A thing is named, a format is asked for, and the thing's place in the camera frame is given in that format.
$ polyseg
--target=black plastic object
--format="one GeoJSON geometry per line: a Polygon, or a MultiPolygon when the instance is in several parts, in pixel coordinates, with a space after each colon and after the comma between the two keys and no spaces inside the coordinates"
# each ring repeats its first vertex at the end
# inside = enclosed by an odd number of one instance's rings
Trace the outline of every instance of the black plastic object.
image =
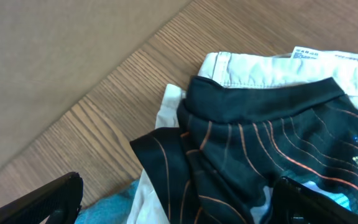
{"type": "Polygon", "coordinates": [[[0,208],[0,223],[72,224],[81,209],[83,181],[70,172],[0,208]]]}
{"type": "Polygon", "coordinates": [[[275,184],[271,208],[269,223],[358,224],[358,215],[288,177],[275,184]]]}

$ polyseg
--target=black fabric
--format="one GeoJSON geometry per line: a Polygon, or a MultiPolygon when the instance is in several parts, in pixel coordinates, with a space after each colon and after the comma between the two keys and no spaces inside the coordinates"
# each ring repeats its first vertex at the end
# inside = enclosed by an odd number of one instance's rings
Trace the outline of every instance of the black fabric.
{"type": "Polygon", "coordinates": [[[272,224],[358,224],[358,215],[288,177],[276,181],[270,207],[272,224]]]}
{"type": "Polygon", "coordinates": [[[195,77],[177,116],[131,142],[171,223],[253,223],[281,176],[343,193],[358,214],[358,111],[332,78],[250,90],[195,77]]]}

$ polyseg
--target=wood grain surface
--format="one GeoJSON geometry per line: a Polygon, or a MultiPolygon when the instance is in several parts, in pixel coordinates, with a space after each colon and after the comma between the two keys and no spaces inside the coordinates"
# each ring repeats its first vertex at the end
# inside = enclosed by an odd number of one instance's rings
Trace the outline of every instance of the wood grain surface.
{"type": "Polygon", "coordinates": [[[153,130],[167,83],[186,89],[209,52],[296,45],[358,52],[358,1],[193,1],[0,170],[0,206],[69,171],[83,205],[117,192],[140,175],[128,142],[153,130]]]}
{"type": "Polygon", "coordinates": [[[0,168],[189,2],[0,0],[0,168]]]}

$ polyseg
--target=teal fabric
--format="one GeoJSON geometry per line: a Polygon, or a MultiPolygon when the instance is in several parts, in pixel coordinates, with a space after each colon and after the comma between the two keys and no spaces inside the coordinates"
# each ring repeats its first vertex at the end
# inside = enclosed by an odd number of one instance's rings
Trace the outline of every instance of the teal fabric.
{"type": "Polygon", "coordinates": [[[82,210],[76,219],[76,224],[122,224],[126,223],[131,212],[132,203],[139,185],[139,180],[133,181],[128,188],[118,194],[99,200],[96,204],[82,210]]]}

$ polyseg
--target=wooden table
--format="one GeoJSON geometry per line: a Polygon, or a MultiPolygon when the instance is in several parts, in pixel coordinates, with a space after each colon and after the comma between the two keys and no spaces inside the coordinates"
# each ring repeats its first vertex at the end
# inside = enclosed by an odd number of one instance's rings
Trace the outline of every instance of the wooden table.
{"type": "Polygon", "coordinates": [[[296,45],[358,52],[358,1],[195,0],[0,170],[0,207],[69,171],[83,205],[142,169],[129,141],[153,130],[166,84],[186,89],[209,52],[257,55],[296,45]]]}

